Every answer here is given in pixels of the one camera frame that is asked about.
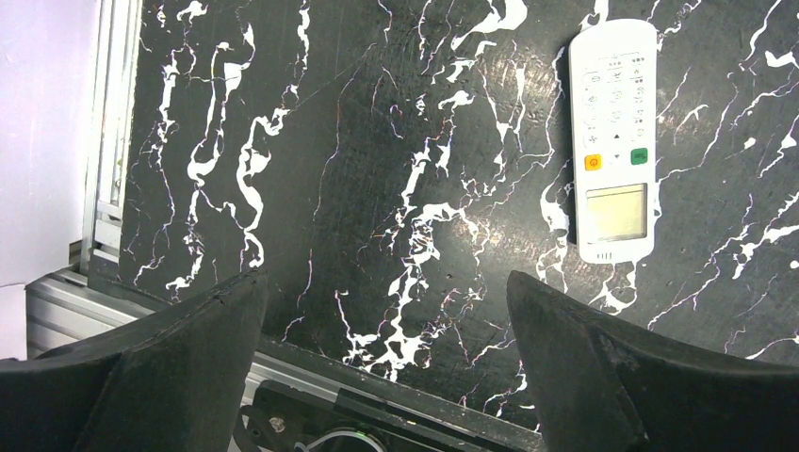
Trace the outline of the white remote control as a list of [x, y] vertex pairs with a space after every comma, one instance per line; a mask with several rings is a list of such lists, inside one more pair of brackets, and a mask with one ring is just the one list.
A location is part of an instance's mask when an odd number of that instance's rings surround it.
[[656, 28], [617, 19], [569, 44], [569, 82], [579, 257], [638, 261], [654, 249]]

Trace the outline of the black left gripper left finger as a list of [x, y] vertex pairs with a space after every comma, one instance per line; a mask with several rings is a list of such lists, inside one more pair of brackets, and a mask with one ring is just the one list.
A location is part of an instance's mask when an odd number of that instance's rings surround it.
[[268, 305], [264, 269], [1, 363], [5, 451], [224, 451]]

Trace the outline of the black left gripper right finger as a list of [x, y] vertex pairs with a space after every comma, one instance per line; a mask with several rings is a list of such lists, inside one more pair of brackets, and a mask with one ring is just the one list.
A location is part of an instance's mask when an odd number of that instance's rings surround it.
[[798, 371], [602, 313], [512, 271], [506, 299], [549, 451], [794, 451]]

